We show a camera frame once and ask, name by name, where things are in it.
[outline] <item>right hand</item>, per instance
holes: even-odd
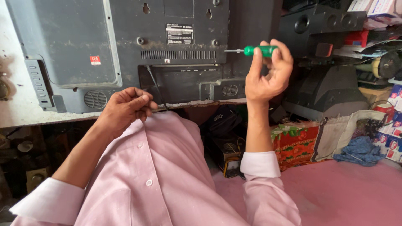
[[[269,100],[282,93],[288,85],[293,70],[293,58],[285,44],[276,39],[271,40],[276,45],[272,58],[263,58],[260,48],[254,48],[254,56],[250,71],[246,77],[247,105],[268,106]],[[260,45],[270,45],[262,41]],[[265,64],[269,73],[261,76]]]

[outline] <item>screwdriver handle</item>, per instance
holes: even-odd
[[[261,52],[263,53],[263,57],[272,57],[272,53],[274,52],[274,49],[278,48],[275,45],[259,45],[257,47],[261,49]],[[253,56],[254,48],[255,48],[255,46],[246,46],[244,48],[244,54],[246,56]]]

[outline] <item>green screwdriver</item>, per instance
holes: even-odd
[[[274,52],[274,49],[278,48],[275,45],[259,45],[257,47],[261,49],[261,52],[263,53],[263,57],[272,57],[272,53]],[[225,50],[225,52],[228,52],[228,53],[243,52],[246,56],[253,56],[254,48],[255,48],[255,46],[246,46],[244,49],[228,49],[228,50]]]

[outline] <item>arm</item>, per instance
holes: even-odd
[[[137,119],[146,120],[158,105],[153,96],[135,87],[112,95],[102,114],[73,148],[52,178],[85,188],[102,153]]]
[[[248,130],[241,171],[247,179],[244,184],[247,218],[253,226],[301,225],[296,204],[284,192],[279,179],[268,120],[269,100],[287,87],[293,58],[283,43],[273,39],[271,45],[278,46],[272,60],[263,59],[261,50],[254,49],[253,62],[246,77]],[[270,69],[267,76],[260,75],[263,64]]]
[[[31,194],[13,206],[13,225],[73,225],[86,187],[104,150],[137,119],[145,121],[158,105],[135,87],[114,93],[102,114],[63,164]]]

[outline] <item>workbench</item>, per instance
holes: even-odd
[[[5,0],[0,0],[0,77],[10,87],[8,101],[0,101],[0,128],[19,127],[96,119],[100,112],[57,113],[43,111],[39,106]],[[226,103],[245,103],[246,99],[225,101],[192,101],[189,103],[168,104],[169,108],[206,106]]]

